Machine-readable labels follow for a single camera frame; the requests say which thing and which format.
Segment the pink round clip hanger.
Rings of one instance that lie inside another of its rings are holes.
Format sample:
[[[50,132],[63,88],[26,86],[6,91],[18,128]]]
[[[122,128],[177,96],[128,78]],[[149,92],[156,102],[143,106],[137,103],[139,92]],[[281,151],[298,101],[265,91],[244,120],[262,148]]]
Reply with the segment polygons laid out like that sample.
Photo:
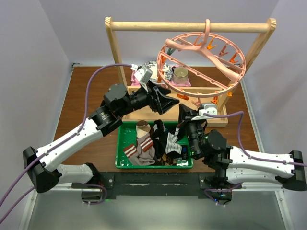
[[[229,94],[247,71],[246,58],[233,41],[214,30],[207,19],[199,31],[186,32],[166,39],[157,55],[157,75],[166,87],[188,97],[217,97]],[[214,88],[213,92],[189,91],[166,77],[165,64],[186,69],[193,77]]]

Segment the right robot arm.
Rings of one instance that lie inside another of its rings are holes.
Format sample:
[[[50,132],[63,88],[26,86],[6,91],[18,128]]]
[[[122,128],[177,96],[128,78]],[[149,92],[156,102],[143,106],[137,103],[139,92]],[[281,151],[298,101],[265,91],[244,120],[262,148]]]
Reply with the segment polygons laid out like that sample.
[[[215,188],[244,182],[280,184],[292,191],[306,191],[306,164],[301,151],[286,154],[269,154],[245,150],[242,145],[231,146],[216,129],[205,133],[204,122],[217,118],[209,109],[193,110],[179,104],[179,128],[184,130],[189,141],[191,157],[201,159],[215,170],[209,178]]]

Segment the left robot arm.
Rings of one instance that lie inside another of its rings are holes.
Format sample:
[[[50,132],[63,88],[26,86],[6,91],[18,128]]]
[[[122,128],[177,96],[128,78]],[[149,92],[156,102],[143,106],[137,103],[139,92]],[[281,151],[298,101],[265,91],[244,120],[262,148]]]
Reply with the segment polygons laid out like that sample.
[[[122,117],[149,107],[162,115],[179,103],[171,91],[153,83],[129,94],[124,84],[113,84],[99,108],[87,115],[81,124],[59,139],[37,149],[23,151],[24,168],[38,193],[58,184],[81,183],[89,188],[99,184],[99,171],[91,163],[64,165],[63,162],[88,144],[101,139],[122,125]]]

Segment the orange clothespin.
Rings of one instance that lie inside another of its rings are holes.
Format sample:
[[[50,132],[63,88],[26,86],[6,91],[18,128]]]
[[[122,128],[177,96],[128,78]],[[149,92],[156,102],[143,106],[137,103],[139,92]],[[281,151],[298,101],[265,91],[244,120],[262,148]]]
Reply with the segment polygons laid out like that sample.
[[[179,93],[178,93],[178,94],[177,94],[177,97],[180,98],[180,99],[186,100],[186,101],[189,100],[189,97],[186,96],[186,95],[184,95],[184,94],[179,94]]]

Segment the wooden hanging rack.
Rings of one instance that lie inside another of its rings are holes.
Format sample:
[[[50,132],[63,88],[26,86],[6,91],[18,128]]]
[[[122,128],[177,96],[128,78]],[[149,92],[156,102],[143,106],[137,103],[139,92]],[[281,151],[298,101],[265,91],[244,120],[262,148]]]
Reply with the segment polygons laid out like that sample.
[[[116,31],[141,31],[141,32],[179,32],[180,34],[186,32],[189,29],[196,29],[199,31],[204,27],[204,23],[178,23],[178,22],[115,22],[111,17],[105,18],[105,28],[109,39],[113,59],[115,63],[121,63],[122,59],[120,56],[118,41],[115,32]],[[252,44],[245,55],[247,71],[269,40],[272,33],[275,31],[277,21],[274,18],[269,18],[266,23],[213,23],[214,31],[219,34],[220,32],[225,33],[257,33],[257,38]],[[168,88],[164,83],[158,84],[159,86],[169,89],[172,96],[176,96],[178,92]],[[181,86],[189,91],[202,91],[202,92],[213,92],[213,87],[198,87]],[[189,97],[189,100],[183,100],[177,97],[184,105],[194,105],[192,101],[195,99],[200,100],[202,103],[213,103],[217,106],[218,117],[212,118],[208,122],[209,127],[226,127],[228,124],[228,118],[226,117],[225,104],[228,98],[232,95],[232,91],[229,94],[221,94],[217,97]]]

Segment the floral ceramic plate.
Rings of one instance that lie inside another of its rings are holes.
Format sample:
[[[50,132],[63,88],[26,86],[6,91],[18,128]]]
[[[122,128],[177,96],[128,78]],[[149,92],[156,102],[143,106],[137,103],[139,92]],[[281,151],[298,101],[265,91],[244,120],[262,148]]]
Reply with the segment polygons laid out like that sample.
[[[144,64],[142,64],[142,66],[146,66],[147,68],[149,68],[152,71],[152,75],[150,77],[150,80],[153,83],[157,83],[157,84],[161,84],[163,83],[163,81],[158,82],[158,75],[157,75],[157,62],[156,61],[148,61]],[[170,65],[168,65],[167,63],[164,63],[163,65],[163,69],[162,71],[163,76],[166,80],[170,81],[172,79],[173,76],[173,71]]]

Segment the brown and cream sock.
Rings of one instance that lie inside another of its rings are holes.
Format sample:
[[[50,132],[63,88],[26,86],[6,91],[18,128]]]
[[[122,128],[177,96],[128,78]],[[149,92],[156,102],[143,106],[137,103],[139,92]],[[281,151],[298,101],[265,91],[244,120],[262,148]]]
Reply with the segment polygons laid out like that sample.
[[[145,120],[140,120],[136,123],[136,137],[142,138],[147,135],[151,130],[149,123]]]

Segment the black sock with white stripes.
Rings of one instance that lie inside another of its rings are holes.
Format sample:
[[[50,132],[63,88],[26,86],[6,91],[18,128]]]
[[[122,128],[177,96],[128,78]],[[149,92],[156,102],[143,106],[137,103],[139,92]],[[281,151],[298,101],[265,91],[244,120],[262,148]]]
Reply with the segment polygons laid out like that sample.
[[[167,143],[168,130],[161,119],[155,120],[151,130],[151,138],[154,143]]]

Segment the green plastic tray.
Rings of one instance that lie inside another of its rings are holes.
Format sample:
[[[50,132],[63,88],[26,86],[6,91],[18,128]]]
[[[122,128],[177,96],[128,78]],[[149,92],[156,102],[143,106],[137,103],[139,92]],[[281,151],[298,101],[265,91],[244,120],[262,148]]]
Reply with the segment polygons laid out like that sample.
[[[177,122],[124,121],[118,128],[119,169],[190,169],[188,138]]]

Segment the brown argyle sock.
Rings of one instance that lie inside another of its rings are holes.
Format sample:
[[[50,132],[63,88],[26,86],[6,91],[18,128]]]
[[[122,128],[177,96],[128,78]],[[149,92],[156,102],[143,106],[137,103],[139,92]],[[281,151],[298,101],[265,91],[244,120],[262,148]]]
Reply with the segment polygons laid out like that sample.
[[[158,159],[158,162],[162,166],[176,166],[177,165],[177,160],[168,157],[166,154],[164,154],[162,157]]]

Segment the grey sock with red stripes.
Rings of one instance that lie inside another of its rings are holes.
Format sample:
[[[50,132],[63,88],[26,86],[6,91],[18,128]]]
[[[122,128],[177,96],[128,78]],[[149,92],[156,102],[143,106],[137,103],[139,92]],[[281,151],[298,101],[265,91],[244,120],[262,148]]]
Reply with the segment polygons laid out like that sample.
[[[130,144],[123,149],[124,154],[134,166],[149,166],[155,164],[154,142],[147,134],[137,138],[135,144]]]

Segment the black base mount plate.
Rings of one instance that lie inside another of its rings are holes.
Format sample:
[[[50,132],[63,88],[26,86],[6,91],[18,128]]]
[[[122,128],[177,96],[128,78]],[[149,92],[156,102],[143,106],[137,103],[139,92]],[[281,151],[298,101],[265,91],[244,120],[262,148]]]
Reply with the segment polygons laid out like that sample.
[[[241,188],[214,182],[213,172],[101,172],[107,199],[117,196],[196,196],[231,200],[231,190]]]

